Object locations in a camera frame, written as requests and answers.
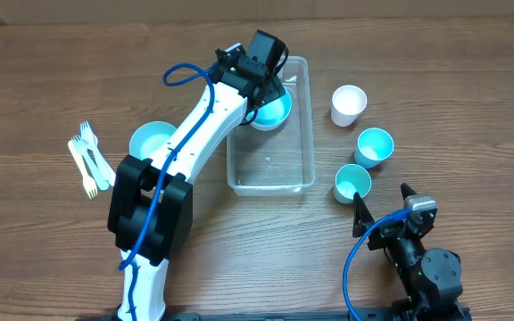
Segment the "wooden table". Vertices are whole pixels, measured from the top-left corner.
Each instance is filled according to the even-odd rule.
[[[194,228],[166,282],[170,310],[345,310],[342,267],[356,241],[352,209],[331,187],[358,134],[380,127],[396,148],[371,173],[372,213],[402,206],[402,182],[431,193],[439,212],[424,244],[461,255],[460,301],[477,320],[514,320],[514,18],[0,27],[0,320],[116,308],[111,196],[87,198],[67,140],[88,119],[118,164],[136,128],[178,125],[203,90],[165,87],[162,72],[209,66],[216,48],[248,45],[257,28],[308,60],[316,182],[303,197],[237,197],[223,143],[195,184]],[[369,107],[338,128],[328,106],[344,84],[363,88]],[[366,247],[350,289],[364,307],[405,295]]]

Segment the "blue cable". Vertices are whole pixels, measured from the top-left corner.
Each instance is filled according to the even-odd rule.
[[[350,298],[348,297],[348,269],[350,267],[350,263],[352,262],[352,258],[354,257],[354,254],[358,251],[358,249],[362,246],[364,241],[376,230],[379,226],[386,222],[392,222],[392,221],[402,221],[405,220],[408,217],[408,214],[410,214],[410,209],[401,209],[397,210],[394,213],[388,215],[385,218],[379,219],[374,225],[364,233],[364,235],[358,240],[356,245],[352,248],[352,251],[350,251],[350,254],[348,255],[348,259],[346,259],[346,263],[344,264],[344,271],[343,271],[343,294],[344,294],[344,301],[346,301],[346,306],[348,307],[348,310],[350,311],[350,314],[352,314],[354,320],[356,321],[362,321],[361,317],[358,315],[358,312],[352,307],[352,304],[350,302]]]
[[[132,251],[130,252],[129,256],[123,260],[120,265],[118,266],[118,269],[120,271],[124,270],[131,262],[134,260],[136,255],[138,254],[138,251],[140,251],[140,247],[142,246],[142,243],[144,242],[144,239],[146,237],[146,232],[148,230],[148,227],[150,226],[150,223],[152,222],[153,214],[156,212],[156,206],[158,205],[158,200],[160,199],[160,192],[162,191],[162,186],[164,182],[164,178],[166,176],[166,172],[168,171],[168,167],[170,164],[178,157],[178,152],[184,147],[184,145],[187,143],[187,141],[194,135],[195,131],[203,124],[203,122],[210,116],[211,112],[213,111],[213,103],[215,102],[215,89],[213,88],[213,83],[211,82],[210,76],[205,72],[205,70],[195,66],[191,63],[179,63],[175,65],[174,67],[168,69],[163,75],[163,83],[167,86],[179,86],[184,85],[186,82],[194,80],[196,77],[192,76],[188,78],[189,80],[184,82],[184,80],[175,82],[175,83],[168,83],[167,78],[168,76],[174,72],[175,70],[182,69],[182,68],[189,68],[192,70],[195,70],[200,74],[205,81],[207,82],[207,86],[210,88],[210,104],[207,106],[207,109],[203,113],[202,117],[195,123],[195,125],[192,127],[192,129],[184,136],[184,138],[179,142],[179,144],[174,148],[173,151],[171,151],[170,156],[168,156],[168,159],[164,162],[162,165],[162,169],[160,171],[160,176],[158,177],[158,183],[156,184],[156,188],[153,192],[152,197],[152,203],[150,203],[150,208],[148,209],[148,214],[146,215],[146,220],[144,221],[144,224],[142,225],[142,229],[140,230],[140,234],[138,235],[138,238],[136,240],[136,243],[132,247]]]
[[[130,282],[130,288],[128,289],[128,304],[129,304],[129,314],[132,316],[132,321],[137,321],[136,317],[136,306],[134,305],[134,297],[132,293],[134,292],[134,288],[136,287],[136,282],[138,280],[138,264],[133,260],[130,265],[132,266],[132,282]]]

